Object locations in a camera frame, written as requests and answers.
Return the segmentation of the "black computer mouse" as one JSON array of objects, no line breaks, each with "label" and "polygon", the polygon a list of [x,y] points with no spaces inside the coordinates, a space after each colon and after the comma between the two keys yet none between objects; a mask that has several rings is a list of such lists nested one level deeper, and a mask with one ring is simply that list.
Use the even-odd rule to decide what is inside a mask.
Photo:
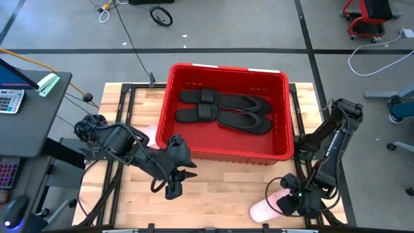
[{"label": "black computer mouse", "polygon": [[4,214],[4,226],[8,229],[18,227],[23,221],[27,205],[28,197],[25,195],[20,195],[17,198],[13,199],[8,205]]}]

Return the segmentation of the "grey keyboard tray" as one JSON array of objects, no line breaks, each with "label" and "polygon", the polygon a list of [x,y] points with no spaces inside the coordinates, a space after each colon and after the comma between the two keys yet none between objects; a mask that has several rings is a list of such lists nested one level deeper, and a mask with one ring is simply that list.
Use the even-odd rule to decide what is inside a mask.
[{"label": "grey keyboard tray", "polygon": [[[20,164],[19,177],[14,189],[10,192],[7,203],[0,205],[0,233],[38,233],[41,232],[40,225],[43,220],[35,216],[36,200],[40,196],[41,187],[47,171],[49,169],[51,158],[36,157],[26,159]],[[27,204],[23,212],[23,218],[15,228],[7,228],[5,225],[5,215],[10,204],[18,197],[26,196]]]}]

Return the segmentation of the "keyboard with coloured keys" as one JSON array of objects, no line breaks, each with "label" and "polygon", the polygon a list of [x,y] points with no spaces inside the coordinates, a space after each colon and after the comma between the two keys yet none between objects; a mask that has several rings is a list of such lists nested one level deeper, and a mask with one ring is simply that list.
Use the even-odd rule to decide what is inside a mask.
[{"label": "keyboard with coloured keys", "polygon": [[0,157],[0,189],[13,189],[21,159]]}]

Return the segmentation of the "red plastic bin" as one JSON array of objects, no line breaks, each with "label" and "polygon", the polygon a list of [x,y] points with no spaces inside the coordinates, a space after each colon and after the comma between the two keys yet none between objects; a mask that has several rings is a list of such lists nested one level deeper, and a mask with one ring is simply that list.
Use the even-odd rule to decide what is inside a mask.
[{"label": "red plastic bin", "polygon": [[[179,100],[182,90],[211,88],[222,94],[259,96],[272,106],[272,112],[260,115],[272,121],[264,135],[251,135],[211,122],[180,123],[179,109],[196,107]],[[294,153],[290,114],[288,76],[276,70],[220,67],[195,63],[176,63],[169,71],[168,82],[156,134],[157,145],[165,148],[167,140],[180,135],[197,159],[272,165],[286,161]]]}]

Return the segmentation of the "black desk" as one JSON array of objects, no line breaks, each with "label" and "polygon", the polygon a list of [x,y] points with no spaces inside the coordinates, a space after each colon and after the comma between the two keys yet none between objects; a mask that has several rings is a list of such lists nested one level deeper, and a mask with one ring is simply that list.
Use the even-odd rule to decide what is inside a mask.
[{"label": "black desk", "polygon": [[0,113],[0,157],[32,158],[41,154],[72,79],[70,72],[58,72],[57,76],[59,82],[46,97],[26,90],[16,114]]}]

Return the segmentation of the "black flip-flop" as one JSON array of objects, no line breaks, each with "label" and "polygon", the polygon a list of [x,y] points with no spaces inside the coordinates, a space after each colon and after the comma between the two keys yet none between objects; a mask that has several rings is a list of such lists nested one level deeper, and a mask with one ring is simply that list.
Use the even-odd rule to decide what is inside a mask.
[{"label": "black flip-flop", "polygon": [[259,96],[245,94],[222,94],[219,105],[224,109],[267,115],[272,112],[271,104]]},{"label": "black flip-flop", "polygon": [[221,111],[217,117],[217,122],[221,126],[251,135],[264,135],[272,129],[271,120],[250,112]]}]

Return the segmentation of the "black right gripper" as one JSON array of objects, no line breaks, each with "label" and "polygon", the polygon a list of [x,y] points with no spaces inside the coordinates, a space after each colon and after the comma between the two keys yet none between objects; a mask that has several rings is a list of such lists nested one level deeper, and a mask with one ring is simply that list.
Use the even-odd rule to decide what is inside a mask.
[{"label": "black right gripper", "polygon": [[295,175],[285,175],[280,185],[289,189],[289,193],[276,201],[279,209],[291,216],[297,212],[302,217],[316,217],[321,209],[321,194],[315,188],[311,188],[306,181],[301,181]]}]

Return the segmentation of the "black strap slide sandal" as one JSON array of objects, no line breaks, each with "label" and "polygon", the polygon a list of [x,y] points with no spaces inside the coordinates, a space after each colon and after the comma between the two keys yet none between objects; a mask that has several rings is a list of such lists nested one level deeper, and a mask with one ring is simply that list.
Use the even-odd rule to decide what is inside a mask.
[{"label": "black strap slide sandal", "polygon": [[188,89],[179,93],[179,100],[185,104],[218,104],[220,96],[211,88]]},{"label": "black strap slide sandal", "polygon": [[216,120],[218,115],[218,105],[198,104],[196,107],[177,110],[175,120],[180,123],[211,122]]}]

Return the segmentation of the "monitor with blue screen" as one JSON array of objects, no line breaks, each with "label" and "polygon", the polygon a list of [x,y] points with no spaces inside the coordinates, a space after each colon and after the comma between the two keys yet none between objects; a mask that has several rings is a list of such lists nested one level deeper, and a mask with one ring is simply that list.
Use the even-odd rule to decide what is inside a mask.
[{"label": "monitor with blue screen", "polygon": [[35,89],[38,84],[0,58],[0,89]]}]

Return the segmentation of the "pink slide sandal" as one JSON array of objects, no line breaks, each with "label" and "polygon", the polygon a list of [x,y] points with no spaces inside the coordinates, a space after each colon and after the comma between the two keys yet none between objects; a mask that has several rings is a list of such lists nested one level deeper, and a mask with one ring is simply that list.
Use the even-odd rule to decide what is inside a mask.
[{"label": "pink slide sandal", "polygon": [[277,205],[277,201],[281,199],[282,197],[289,195],[290,190],[289,189],[281,189],[278,190],[271,195],[268,196],[269,203],[276,209],[278,212],[271,209],[266,201],[266,199],[263,199],[254,205],[252,205],[249,209],[250,217],[253,221],[256,223],[262,223],[277,217],[282,217],[283,214],[281,209]]},{"label": "pink slide sandal", "polygon": [[148,146],[154,149],[159,149],[156,143],[157,125],[151,125],[144,128],[137,128],[137,130],[143,132],[149,137]]}]

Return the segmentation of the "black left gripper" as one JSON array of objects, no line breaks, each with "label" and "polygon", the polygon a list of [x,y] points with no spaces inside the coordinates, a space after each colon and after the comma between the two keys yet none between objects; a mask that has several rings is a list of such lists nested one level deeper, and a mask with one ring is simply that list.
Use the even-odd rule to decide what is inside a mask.
[{"label": "black left gripper", "polygon": [[167,153],[173,159],[173,168],[168,175],[168,185],[165,187],[165,198],[175,199],[182,195],[182,181],[197,176],[196,173],[178,170],[178,167],[196,168],[191,161],[191,150],[180,135],[168,139]]}]

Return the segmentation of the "black metal frame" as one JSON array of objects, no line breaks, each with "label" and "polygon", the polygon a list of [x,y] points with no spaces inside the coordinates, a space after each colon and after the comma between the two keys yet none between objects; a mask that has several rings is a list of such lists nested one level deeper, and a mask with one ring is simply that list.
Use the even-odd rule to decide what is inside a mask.
[{"label": "black metal frame", "polygon": [[[135,87],[132,111],[128,109],[130,91]],[[121,121],[139,129],[153,127],[159,119],[164,98],[165,83],[149,88],[147,83],[106,83],[100,114],[110,123],[122,114]],[[321,116],[312,83],[290,83],[290,107],[294,134],[312,133],[320,124]],[[149,191],[151,177],[135,167],[124,167],[116,190],[102,207],[96,225],[112,223],[115,228],[201,228],[200,232],[218,232],[218,228],[261,228],[252,221],[249,208],[262,200],[267,182],[274,177],[296,173],[294,161],[277,162],[271,166],[236,163],[235,161],[197,160],[194,179],[184,182],[184,193],[174,201],[167,201],[164,192]],[[99,161],[83,176],[80,201],[89,213],[105,192],[116,173],[117,162]],[[267,221],[270,228],[301,228],[308,225],[329,225],[326,217],[317,219],[278,217]]]}]

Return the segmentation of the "grey calculator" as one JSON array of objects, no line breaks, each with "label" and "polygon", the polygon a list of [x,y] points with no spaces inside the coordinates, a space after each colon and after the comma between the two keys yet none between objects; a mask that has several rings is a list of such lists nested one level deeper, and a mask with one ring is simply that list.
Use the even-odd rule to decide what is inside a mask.
[{"label": "grey calculator", "polygon": [[0,113],[16,114],[25,98],[24,90],[0,89]]}]

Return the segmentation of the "mint green stapler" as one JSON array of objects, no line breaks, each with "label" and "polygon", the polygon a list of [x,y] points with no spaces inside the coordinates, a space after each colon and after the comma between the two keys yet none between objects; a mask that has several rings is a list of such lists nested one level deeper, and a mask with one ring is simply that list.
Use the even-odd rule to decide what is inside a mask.
[{"label": "mint green stapler", "polygon": [[37,92],[40,96],[46,97],[59,81],[60,77],[58,75],[50,73],[37,83]]}]

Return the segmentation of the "grey chair base with casters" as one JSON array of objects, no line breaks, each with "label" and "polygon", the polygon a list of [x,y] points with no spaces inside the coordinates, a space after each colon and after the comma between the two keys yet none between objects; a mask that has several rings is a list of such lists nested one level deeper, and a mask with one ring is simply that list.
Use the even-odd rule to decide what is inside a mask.
[{"label": "grey chair base with casters", "polygon": [[[394,150],[396,150],[396,148],[402,148],[406,151],[410,151],[410,152],[414,153],[414,146],[409,145],[409,144],[405,144],[405,143],[399,142],[399,141],[387,143],[386,148],[390,151],[394,151]],[[406,188],[405,192],[409,196],[414,197],[414,187]]]}]

